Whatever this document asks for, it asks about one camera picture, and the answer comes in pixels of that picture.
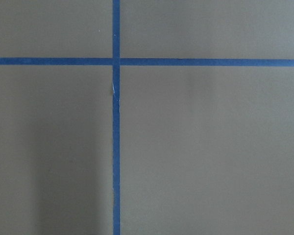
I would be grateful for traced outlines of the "blue tape line crosswise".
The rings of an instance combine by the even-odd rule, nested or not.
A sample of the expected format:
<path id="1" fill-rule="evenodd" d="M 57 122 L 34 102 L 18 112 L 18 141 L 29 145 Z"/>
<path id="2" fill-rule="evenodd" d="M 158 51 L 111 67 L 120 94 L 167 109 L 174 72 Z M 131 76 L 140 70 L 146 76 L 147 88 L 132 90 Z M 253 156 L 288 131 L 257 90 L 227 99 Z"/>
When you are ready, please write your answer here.
<path id="1" fill-rule="evenodd" d="M 294 59 L 38 58 L 0 57 L 0 65 L 294 67 Z"/>

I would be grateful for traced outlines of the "blue tape line lengthwise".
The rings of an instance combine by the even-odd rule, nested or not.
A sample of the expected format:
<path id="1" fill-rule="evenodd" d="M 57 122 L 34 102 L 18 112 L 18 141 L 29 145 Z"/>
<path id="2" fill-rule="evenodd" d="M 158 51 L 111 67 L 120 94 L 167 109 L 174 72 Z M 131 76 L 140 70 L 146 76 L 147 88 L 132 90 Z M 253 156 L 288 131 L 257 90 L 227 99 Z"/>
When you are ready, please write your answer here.
<path id="1" fill-rule="evenodd" d="M 121 234 L 120 190 L 120 1 L 113 0 L 113 234 Z"/>

